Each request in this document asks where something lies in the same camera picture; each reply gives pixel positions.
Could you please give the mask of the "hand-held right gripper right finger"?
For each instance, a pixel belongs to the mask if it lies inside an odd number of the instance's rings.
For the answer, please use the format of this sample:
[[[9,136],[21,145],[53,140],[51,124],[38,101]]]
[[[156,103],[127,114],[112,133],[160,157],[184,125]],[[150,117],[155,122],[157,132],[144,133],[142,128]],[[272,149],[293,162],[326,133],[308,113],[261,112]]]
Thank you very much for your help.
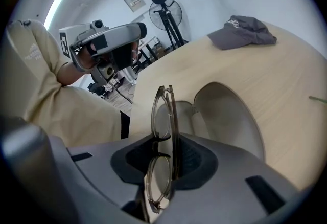
[[[283,224],[305,192],[250,152],[181,135],[179,178],[155,224]]]

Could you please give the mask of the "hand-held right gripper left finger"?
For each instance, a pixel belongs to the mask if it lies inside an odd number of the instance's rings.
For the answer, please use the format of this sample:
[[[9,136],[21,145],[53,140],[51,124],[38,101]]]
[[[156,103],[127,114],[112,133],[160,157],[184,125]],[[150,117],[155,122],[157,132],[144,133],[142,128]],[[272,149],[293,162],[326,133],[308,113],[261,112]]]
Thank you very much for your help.
[[[77,224],[150,224],[139,186],[123,182],[110,164],[112,155],[132,140],[76,148],[66,148],[59,137],[49,141]]]

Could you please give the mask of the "black coat rack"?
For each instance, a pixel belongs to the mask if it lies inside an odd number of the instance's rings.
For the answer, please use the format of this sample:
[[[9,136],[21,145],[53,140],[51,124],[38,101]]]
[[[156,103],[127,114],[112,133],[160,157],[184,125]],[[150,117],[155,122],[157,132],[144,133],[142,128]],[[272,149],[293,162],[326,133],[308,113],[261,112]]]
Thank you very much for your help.
[[[163,31],[167,33],[169,41],[171,43],[171,48],[175,50],[176,48],[188,43],[188,41],[182,37],[179,27],[176,25],[176,22],[172,17],[170,11],[168,11],[166,4],[163,3],[161,4],[161,6],[162,11],[159,11],[159,15],[164,24],[164,27],[166,28]]]

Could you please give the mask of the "person's left hand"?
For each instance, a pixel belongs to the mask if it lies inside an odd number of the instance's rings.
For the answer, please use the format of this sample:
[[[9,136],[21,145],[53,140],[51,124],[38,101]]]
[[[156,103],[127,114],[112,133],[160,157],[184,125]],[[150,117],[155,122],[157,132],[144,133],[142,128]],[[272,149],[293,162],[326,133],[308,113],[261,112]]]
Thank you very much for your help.
[[[79,50],[77,57],[78,57],[81,65],[85,69],[91,69],[97,64],[97,62],[92,58],[91,54],[89,53],[87,46],[83,46]]]

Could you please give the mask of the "black pedestal fan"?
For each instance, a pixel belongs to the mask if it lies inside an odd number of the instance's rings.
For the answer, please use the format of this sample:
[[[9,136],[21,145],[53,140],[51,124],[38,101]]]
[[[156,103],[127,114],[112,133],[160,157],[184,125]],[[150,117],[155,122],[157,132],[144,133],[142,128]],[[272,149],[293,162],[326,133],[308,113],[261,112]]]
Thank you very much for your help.
[[[165,1],[166,7],[168,11],[170,11],[172,17],[174,18],[176,25],[182,21],[182,9],[180,5],[175,0],[166,0]],[[149,16],[152,23],[159,29],[165,30],[164,23],[161,20],[159,15],[159,11],[162,11],[162,6],[159,4],[152,3],[149,8]]]

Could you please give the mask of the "long ceiling light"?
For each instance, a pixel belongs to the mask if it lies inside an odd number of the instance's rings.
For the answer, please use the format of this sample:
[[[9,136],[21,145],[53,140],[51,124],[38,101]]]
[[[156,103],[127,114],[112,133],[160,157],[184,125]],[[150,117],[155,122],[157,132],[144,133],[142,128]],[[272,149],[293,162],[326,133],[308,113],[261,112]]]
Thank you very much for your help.
[[[60,4],[62,3],[63,0],[53,0],[50,9],[46,15],[45,21],[44,21],[44,27],[46,28],[46,30],[48,30],[51,26],[52,20],[60,6]]]

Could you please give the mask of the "beige pouch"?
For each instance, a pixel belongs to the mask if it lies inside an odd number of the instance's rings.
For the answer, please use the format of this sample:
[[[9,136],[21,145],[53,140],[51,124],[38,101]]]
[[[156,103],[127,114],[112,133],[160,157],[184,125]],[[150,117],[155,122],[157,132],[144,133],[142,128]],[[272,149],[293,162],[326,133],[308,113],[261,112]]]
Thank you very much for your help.
[[[259,126],[244,101],[227,85],[211,82],[193,100],[174,100],[172,89],[157,93],[151,112],[151,129],[168,137],[179,133],[207,144],[223,160],[266,161]]]

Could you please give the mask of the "grey wall panel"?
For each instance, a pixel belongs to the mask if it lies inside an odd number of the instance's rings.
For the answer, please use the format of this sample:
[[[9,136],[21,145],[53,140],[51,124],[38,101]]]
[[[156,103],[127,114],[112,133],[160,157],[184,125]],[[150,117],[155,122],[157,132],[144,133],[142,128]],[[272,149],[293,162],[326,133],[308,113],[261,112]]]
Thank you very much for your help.
[[[135,12],[146,5],[144,0],[124,0],[132,12]]]

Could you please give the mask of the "person's beige t-shirt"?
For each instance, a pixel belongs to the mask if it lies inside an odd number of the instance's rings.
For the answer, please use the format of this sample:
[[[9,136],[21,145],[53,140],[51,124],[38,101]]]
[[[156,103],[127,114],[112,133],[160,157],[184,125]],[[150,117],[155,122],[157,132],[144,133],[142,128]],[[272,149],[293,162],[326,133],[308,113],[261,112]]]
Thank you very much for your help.
[[[42,23],[8,24],[0,40],[0,115],[40,126],[67,147],[120,140],[120,110],[74,84],[57,81],[68,62]]]

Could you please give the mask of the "person's left forearm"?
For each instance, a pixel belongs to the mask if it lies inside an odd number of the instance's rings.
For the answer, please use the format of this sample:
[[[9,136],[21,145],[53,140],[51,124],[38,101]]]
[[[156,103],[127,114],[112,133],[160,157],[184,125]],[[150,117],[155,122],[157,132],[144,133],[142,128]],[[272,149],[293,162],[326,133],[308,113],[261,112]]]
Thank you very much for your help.
[[[72,62],[65,63],[57,73],[57,81],[62,86],[69,86],[78,81],[86,73],[79,71]]]

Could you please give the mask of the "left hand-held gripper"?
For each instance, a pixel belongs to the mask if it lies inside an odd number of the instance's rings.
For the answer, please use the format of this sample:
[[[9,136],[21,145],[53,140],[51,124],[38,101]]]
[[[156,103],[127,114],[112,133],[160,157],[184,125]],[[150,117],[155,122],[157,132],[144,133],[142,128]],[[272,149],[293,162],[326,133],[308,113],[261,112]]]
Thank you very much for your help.
[[[114,28],[95,20],[85,25],[75,25],[60,30],[63,51],[69,54],[70,62],[81,72],[91,75],[96,84],[107,84],[118,71],[133,64],[135,42],[145,38],[144,23],[129,23]],[[87,46],[97,64],[85,69],[77,54]]]

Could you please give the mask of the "grey baseball cap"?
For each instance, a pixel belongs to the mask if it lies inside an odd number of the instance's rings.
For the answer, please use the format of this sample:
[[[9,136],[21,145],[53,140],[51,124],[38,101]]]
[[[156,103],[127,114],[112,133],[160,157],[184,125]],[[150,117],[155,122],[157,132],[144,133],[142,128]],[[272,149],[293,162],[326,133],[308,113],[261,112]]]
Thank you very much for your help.
[[[254,17],[232,15],[223,28],[207,35],[211,42],[221,50],[241,48],[251,44],[274,45],[277,38],[267,26]]]

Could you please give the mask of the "clear-framed eyeglasses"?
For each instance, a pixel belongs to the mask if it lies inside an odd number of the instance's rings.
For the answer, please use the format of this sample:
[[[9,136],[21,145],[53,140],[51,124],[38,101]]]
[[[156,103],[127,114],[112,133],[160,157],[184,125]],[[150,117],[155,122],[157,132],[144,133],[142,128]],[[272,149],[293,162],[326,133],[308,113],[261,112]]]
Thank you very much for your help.
[[[172,196],[172,181],[178,179],[179,131],[173,88],[160,86],[151,111],[152,158],[145,191],[152,212],[159,214]]]

